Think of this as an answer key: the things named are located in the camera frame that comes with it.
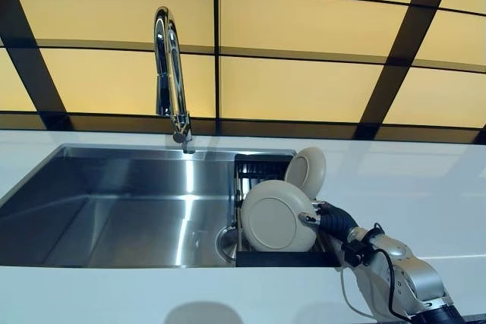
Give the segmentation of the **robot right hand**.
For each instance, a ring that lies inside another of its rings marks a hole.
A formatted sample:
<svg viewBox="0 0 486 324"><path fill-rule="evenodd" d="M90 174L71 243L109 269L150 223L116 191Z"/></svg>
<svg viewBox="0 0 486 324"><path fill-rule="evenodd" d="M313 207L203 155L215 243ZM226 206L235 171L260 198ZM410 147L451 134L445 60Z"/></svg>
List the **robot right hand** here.
<svg viewBox="0 0 486 324"><path fill-rule="evenodd" d="M315 231L323 231L343 243L348 241L349 233L358 226L349 213L328 202L318 203L314 214L300 212L298 218Z"/></svg>

